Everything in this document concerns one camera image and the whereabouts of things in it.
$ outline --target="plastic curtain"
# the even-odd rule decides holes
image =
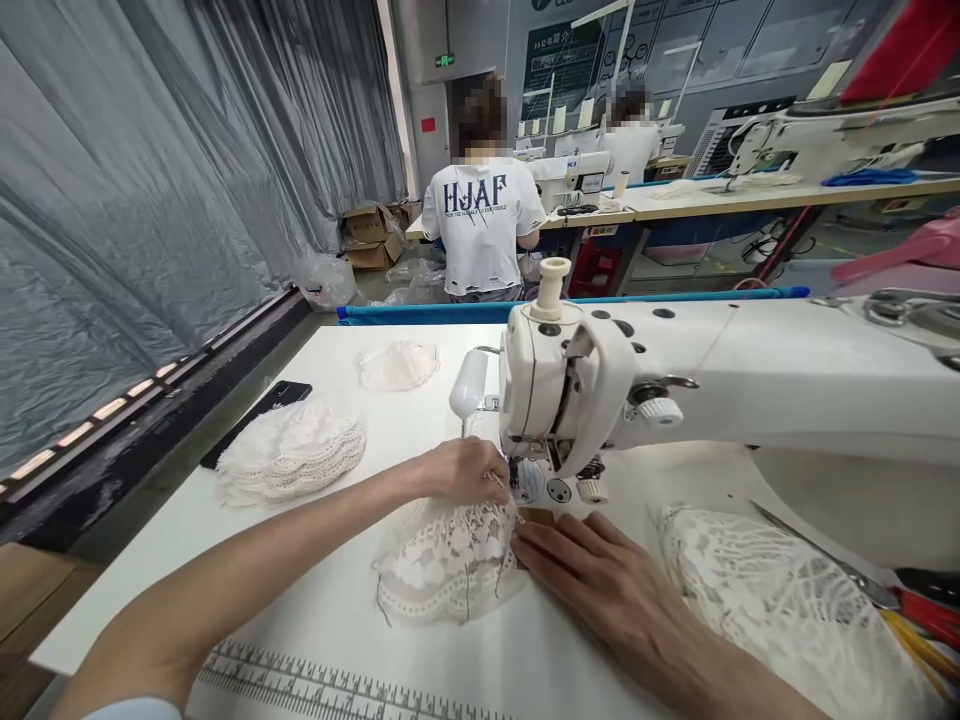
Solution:
[[[376,12],[0,3],[0,472],[405,196]]]

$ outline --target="worker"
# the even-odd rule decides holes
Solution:
[[[305,572],[423,497],[508,502],[496,446],[450,440],[356,485],[230,537],[147,588],[100,633],[52,720],[178,720],[213,646]],[[702,625],[644,550],[602,515],[519,525],[519,561],[609,651],[610,661],[690,718],[824,720],[759,661]]]
[[[547,219],[533,175],[504,156],[504,127],[500,82],[488,75],[459,112],[462,161],[434,175],[423,193],[423,235],[443,239],[451,302],[520,299],[517,246],[533,250]]]
[[[616,185],[620,173],[630,173],[631,183],[642,183],[651,160],[660,157],[660,130],[650,122],[643,87],[617,90],[610,103],[606,131],[600,138],[600,150],[610,152],[610,168],[605,183]]]

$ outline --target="lace fabric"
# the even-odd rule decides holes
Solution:
[[[360,382],[370,390],[413,390],[439,369],[436,345],[400,340],[360,355]]]
[[[688,507],[667,509],[659,530],[668,572],[701,620],[831,717],[945,712],[866,596],[807,543]]]
[[[226,505],[283,503],[317,492],[363,457],[359,420],[312,395],[255,418],[220,456],[217,490]]]
[[[388,621],[466,623],[509,600],[525,581],[510,549],[517,522],[512,501],[415,506],[374,563],[377,603]]]

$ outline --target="black phone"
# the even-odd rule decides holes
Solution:
[[[250,412],[240,418],[237,424],[230,428],[230,432],[220,438],[220,442],[214,445],[210,452],[203,456],[203,459],[200,461],[200,467],[205,467],[208,470],[216,470],[217,462],[220,460],[223,451],[230,447],[230,443],[237,439],[237,435],[239,435],[255,417],[278,407],[292,405],[298,400],[303,400],[312,390],[312,386],[304,383],[292,383],[286,380],[278,382],[270,388],[270,391],[266,395],[260,398],[260,402],[250,408]]]

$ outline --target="measuring tape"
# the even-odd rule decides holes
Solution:
[[[224,640],[198,682],[320,720],[512,720],[294,655]]]

